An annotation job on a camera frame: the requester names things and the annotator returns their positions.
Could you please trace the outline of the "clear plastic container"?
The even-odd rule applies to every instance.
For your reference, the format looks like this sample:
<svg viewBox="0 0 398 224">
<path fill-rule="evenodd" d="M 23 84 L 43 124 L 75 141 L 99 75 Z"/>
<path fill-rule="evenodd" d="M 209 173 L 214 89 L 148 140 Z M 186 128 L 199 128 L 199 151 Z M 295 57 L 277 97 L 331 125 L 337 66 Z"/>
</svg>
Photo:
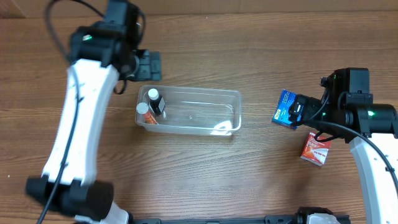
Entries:
<svg viewBox="0 0 398 224">
<path fill-rule="evenodd" d="M 242 96 L 236 90 L 183 86 L 143 85 L 137 103 L 149 104 L 148 92 L 156 89 L 164 97 L 165 109 L 149 124 L 136 113 L 136 123 L 147 131 L 170 134 L 230 136 L 242 123 Z"/>
</svg>

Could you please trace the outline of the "orange tube white cap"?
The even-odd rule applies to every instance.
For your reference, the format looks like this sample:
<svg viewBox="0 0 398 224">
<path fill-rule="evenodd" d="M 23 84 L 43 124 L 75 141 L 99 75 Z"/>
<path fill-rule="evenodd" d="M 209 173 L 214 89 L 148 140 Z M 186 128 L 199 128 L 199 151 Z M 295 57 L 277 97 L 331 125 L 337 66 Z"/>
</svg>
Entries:
<svg viewBox="0 0 398 224">
<path fill-rule="evenodd" d="M 157 121 L 153 117 L 152 113 L 149 110 L 149 106 L 145 102 L 141 102 L 136 106 L 136 111 L 142 115 L 146 121 L 146 123 L 149 124 L 157 124 Z"/>
</svg>

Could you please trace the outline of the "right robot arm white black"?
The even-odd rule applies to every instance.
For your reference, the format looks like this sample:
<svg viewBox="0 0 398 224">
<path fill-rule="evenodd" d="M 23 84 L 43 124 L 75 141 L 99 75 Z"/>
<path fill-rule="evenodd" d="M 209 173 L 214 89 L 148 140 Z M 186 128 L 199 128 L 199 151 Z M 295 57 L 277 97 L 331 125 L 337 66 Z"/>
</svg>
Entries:
<svg viewBox="0 0 398 224">
<path fill-rule="evenodd" d="M 397 223 L 397 111 L 375 104 L 367 68 L 341 68 L 320 82 L 320 100 L 297 95 L 291 126 L 306 125 L 349 144 L 358 169 L 367 223 Z"/>
</svg>

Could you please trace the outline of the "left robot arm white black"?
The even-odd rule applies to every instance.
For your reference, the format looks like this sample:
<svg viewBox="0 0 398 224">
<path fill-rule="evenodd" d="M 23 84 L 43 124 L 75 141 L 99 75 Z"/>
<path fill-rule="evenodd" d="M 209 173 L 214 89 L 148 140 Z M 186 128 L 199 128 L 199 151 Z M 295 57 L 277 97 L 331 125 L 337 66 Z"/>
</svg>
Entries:
<svg viewBox="0 0 398 224">
<path fill-rule="evenodd" d="M 125 0 L 109 0 L 101 20 L 81 26 L 65 48 L 45 8 L 45 23 L 66 62 L 67 90 L 52 152 L 38 177 L 29 177 L 26 194 L 43 210 L 78 223 L 132 223 L 133 215 L 114 201 L 114 186 L 99 181 L 97 152 L 106 109 L 117 82 L 159 81 L 160 54 L 142 50 L 144 13 Z"/>
</svg>

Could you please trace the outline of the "blue lozenge packet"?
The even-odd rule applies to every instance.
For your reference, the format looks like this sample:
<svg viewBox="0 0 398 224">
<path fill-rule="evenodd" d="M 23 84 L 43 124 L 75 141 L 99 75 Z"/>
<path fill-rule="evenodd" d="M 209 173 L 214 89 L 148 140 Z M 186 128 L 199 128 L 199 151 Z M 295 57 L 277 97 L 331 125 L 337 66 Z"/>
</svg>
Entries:
<svg viewBox="0 0 398 224">
<path fill-rule="evenodd" d="M 272 122 L 296 129 L 296 127 L 291 127 L 292 122 L 289 120 L 290 114 L 289 109 L 293 105 L 297 98 L 297 94 L 288 90 L 282 90 L 280 98 L 277 104 L 276 111 L 272 117 Z"/>
</svg>

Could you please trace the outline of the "black bottle white cap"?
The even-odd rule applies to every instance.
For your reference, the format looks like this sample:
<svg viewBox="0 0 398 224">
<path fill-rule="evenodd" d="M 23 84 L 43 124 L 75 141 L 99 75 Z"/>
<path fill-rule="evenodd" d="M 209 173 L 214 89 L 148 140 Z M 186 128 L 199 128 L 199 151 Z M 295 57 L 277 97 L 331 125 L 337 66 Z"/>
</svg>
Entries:
<svg viewBox="0 0 398 224">
<path fill-rule="evenodd" d="M 155 88 L 151 88 L 148 91 L 148 97 L 150 99 L 150 107 L 152 108 L 155 115 L 159 116 L 164 112 L 165 100 L 159 91 Z"/>
</svg>

